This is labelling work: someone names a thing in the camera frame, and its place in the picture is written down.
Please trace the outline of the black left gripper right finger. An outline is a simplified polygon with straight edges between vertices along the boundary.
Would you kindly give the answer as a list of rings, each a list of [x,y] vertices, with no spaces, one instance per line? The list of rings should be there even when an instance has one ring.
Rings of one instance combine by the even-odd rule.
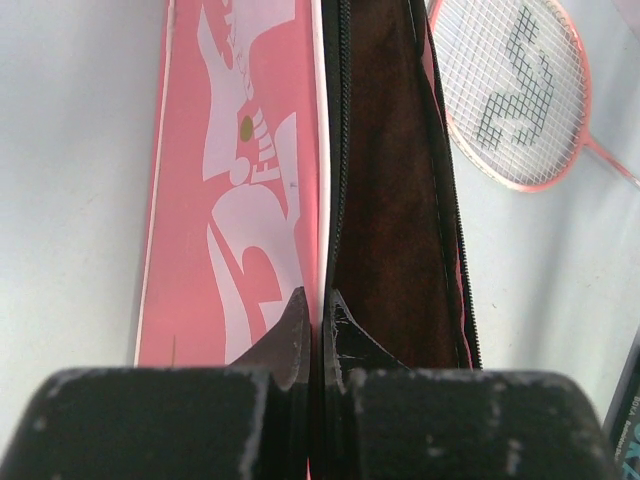
[[[409,369],[333,292],[323,322],[328,479],[615,479],[595,412],[570,379]]]

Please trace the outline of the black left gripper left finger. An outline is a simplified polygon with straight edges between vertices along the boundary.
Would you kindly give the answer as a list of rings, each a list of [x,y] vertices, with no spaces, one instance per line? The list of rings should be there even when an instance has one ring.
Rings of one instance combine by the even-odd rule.
[[[74,368],[31,398],[5,479],[303,479],[311,325],[305,292],[226,367]]]

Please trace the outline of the pink badminton racket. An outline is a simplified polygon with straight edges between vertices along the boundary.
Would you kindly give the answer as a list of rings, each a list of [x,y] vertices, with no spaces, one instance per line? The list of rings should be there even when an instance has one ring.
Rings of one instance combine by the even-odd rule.
[[[429,21],[449,131],[484,174],[539,192],[590,149],[639,184],[590,132],[589,60],[559,2],[433,1]]]

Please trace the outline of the black shuttlecock tube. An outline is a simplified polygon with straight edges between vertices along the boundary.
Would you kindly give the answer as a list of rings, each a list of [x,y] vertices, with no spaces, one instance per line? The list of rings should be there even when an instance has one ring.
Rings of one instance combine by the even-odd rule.
[[[639,480],[639,332],[620,374],[604,429],[621,478]]]

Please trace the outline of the pink racket bag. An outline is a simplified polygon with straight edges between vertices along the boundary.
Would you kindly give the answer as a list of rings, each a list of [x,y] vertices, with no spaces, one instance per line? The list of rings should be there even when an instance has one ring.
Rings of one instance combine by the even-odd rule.
[[[171,1],[134,362],[476,368],[420,1]]]

